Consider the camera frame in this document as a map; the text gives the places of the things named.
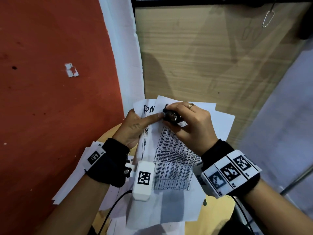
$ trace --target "small black device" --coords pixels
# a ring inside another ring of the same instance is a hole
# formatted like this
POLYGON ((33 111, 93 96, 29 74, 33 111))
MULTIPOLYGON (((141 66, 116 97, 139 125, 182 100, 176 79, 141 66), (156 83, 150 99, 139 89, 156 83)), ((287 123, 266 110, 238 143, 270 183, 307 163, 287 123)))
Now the small black device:
POLYGON ((168 121, 172 124, 178 124, 179 122, 183 121, 182 117, 174 110, 167 110, 166 108, 163 109, 164 118, 163 120, 168 121))

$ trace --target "stack of papers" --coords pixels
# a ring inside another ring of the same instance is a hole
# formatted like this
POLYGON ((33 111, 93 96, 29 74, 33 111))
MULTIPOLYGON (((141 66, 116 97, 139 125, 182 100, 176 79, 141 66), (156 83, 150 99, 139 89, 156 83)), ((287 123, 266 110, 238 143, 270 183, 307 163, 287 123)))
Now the stack of papers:
MULTIPOLYGON (((135 113, 143 118, 162 112, 167 104, 174 102, 178 101, 158 96, 157 99, 135 102, 133 107, 135 113)), ((192 103, 210 112, 217 137, 226 140, 235 116, 216 111, 216 103, 192 103)), ((76 169, 54 196, 54 204, 59 204, 84 175, 82 160, 90 156, 100 144, 102 143, 93 142, 90 148, 86 148, 76 169)), ((154 231, 158 231, 149 232, 151 234, 184 234, 184 222, 198 219, 205 198, 205 193, 192 171, 200 157, 159 121, 148 126, 141 135, 134 164, 139 160, 155 163, 152 195, 147 202, 131 201, 131 194, 124 196, 110 215, 112 220, 108 234, 146 234, 151 226, 154 231), (135 209, 127 214, 130 204, 135 209)), ((133 184, 134 180, 130 178, 122 188, 110 186, 99 210, 111 208, 119 196, 132 189, 133 184)))

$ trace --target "gold ring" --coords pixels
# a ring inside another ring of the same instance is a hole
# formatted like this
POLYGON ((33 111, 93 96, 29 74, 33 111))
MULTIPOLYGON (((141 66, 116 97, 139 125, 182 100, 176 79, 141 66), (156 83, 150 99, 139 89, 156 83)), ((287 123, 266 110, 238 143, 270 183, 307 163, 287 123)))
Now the gold ring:
POLYGON ((195 104, 191 103, 189 106, 188 106, 188 109, 190 109, 192 106, 194 106, 195 104))

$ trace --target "yellow table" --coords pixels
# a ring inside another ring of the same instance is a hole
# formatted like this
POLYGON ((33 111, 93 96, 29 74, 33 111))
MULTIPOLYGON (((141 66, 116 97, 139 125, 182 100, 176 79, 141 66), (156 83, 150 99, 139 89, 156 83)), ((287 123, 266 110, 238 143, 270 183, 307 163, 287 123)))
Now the yellow table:
MULTIPOLYGON (((120 127, 120 124, 113 127, 104 133, 99 139, 99 142, 105 142, 108 138, 111 138, 116 130, 120 127)), ((130 155, 135 155, 137 146, 130 151, 130 155)), ((231 197, 224 196, 220 199, 216 199, 211 196, 206 196, 207 205, 202 206, 198 221, 185 223, 185 235, 216 235, 222 226, 231 217, 235 202, 231 197)), ((93 226, 98 233, 102 223, 109 210, 99 211, 93 222, 93 226)), ((109 227, 110 220, 106 222, 101 235, 105 235, 109 227)))

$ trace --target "tattoo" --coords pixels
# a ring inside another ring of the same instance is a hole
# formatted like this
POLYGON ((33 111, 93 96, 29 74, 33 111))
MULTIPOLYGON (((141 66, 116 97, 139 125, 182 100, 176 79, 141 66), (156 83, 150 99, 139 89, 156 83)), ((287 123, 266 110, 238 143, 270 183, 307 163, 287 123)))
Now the tattoo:
POLYGON ((139 128, 139 129, 142 129, 142 130, 144 130, 145 128, 143 128, 140 124, 133 124, 132 126, 129 126, 131 129, 137 129, 137 128, 139 128))

